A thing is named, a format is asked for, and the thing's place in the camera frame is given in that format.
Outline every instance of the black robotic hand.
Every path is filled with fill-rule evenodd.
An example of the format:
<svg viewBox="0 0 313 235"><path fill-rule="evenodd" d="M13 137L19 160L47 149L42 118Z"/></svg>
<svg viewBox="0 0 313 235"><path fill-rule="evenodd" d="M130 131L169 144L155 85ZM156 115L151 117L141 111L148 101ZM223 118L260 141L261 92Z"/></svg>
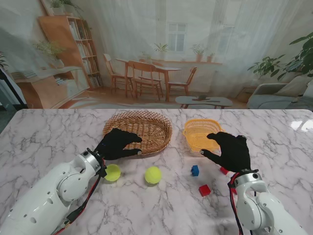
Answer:
<svg viewBox="0 0 313 235"><path fill-rule="evenodd" d="M208 139L215 140L221 147L221 156L202 149L201 153L226 170L242 172L251 170L249 149L244 136L233 136L229 133L219 132L207 135Z"/></svg>
<svg viewBox="0 0 313 235"><path fill-rule="evenodd" d="M124 149L126 145L133 142L139 143L142 142L142 139L135 133L113 128L103 137L94 151L105 160L115 160L140 154L141 150L138 148Z"/></svg>

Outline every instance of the blue cube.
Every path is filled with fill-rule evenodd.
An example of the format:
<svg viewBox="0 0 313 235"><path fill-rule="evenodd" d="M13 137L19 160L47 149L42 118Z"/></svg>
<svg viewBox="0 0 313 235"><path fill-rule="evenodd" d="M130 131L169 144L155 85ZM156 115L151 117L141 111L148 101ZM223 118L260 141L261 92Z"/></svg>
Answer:
<svg viewBox="0 0 313 235"><path fill-rule="evenodd" d="M199 168L198 165L193 165L191 168L191 173L193 176L198 176L199 175Z"/></svg>

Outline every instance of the tennis ball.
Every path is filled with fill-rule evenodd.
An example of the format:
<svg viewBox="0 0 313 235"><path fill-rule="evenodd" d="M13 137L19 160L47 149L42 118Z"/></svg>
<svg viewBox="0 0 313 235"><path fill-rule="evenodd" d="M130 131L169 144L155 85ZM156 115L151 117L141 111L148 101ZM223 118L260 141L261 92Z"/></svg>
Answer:
<svg viewBox="0 0 313 235"><path fill-rule="evenodd" d="M149 184L157 184L161 178L162 173L156 166L152 166L146 170L145 179Z"/></svg>
<svg viewBox="0 0 313 235"><path fill-rule="evenodd" d="M121 170L118 165L110 164L106 169L107 175L104 177L107 181L116 181L121 176Z"/></svg>

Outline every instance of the printed backdrop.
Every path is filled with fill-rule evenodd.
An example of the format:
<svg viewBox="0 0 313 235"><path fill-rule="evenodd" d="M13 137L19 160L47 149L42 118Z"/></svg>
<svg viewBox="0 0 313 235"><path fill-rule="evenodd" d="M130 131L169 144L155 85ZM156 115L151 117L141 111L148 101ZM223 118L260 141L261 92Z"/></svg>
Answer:
<svg viewBox="0 0 313 235"><path fill-rule="evenodd" d="M2 0L0 64L29 108L313 109L312 12L312 0Z"/></svg>

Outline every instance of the wooden chair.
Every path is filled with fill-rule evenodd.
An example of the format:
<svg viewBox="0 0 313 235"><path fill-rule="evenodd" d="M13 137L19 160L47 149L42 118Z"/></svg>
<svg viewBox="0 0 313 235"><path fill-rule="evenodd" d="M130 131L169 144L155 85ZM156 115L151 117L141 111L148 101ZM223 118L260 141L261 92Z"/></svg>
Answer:
<svg viewBox="0 0 313 235"><path fill-rule="evenodd" d="M154 65L137 62L137 61L129 61L129 66L133 68L133 83L134 83L134 92L135 97L138 98L138 85L140 85L140 91L142 89L152 90L153 95L155 95L159 100L160 96L158 93L158 82L153 79L152 73L156 71L156 67ZM141 72L149 72L150 78L139 76L139 78L135 77L135 70L139 70Z"/></svg>
<svg viewBox="0 0 313 235"><path fill-rule="evenodd" d="M190 85L195 73L197 71L197 67L193 67L191 70L190 70L190 76L187 80L186 83L184 82L169 82L168 83L168 88L169 88L169 92L171 92L171 90L173 91L183 91L183 89L171 89L171 87L184 87L185 89L185 92L186 92L186 95L189 95L189 91L188 91L188 86Z"/></svg>
<svg viewBox="0 0 313 235"><path fill-rule="evenodd" d="M111 93L112 93L113 85L114 85L114 91L116 93L116 84L117 83L125 84L125 76L118 74L113 70L112 65L111 65L111 57L109 54L103 54L103 57L104 57L104 61L106 62L106 65L107 65L107 68L109 71L109 75L111 78ZM130 84L130 87L132 88L132 89L130 89L130 91L131 91L131 94L133 96L132 90L134 90L134 89L133 89L132 78L131 77L127 77L127 78L128 78L128 82Z"/></svg>
<svg viewBox="0 0 313 235"><path fill-rule="evenodd" d="M142 63L146 63L146 60L144 59L140 59L139 60L140 62ZM153 65L157 65L157 66L161 66L161 67L164 67L163 64L160 64L160 63L157 63L157 62L152 62ZM140 79L146 79L146 77L143 76L143 72L141 71L141 77L139 77ZM163 91L162 91L162 86L161 86L161 77L160 77L160 73L158 73L158 79L153 79L155 82L158 83L159 87L160 87L160 90L161 90L161 96L163 98Z"/></svg>

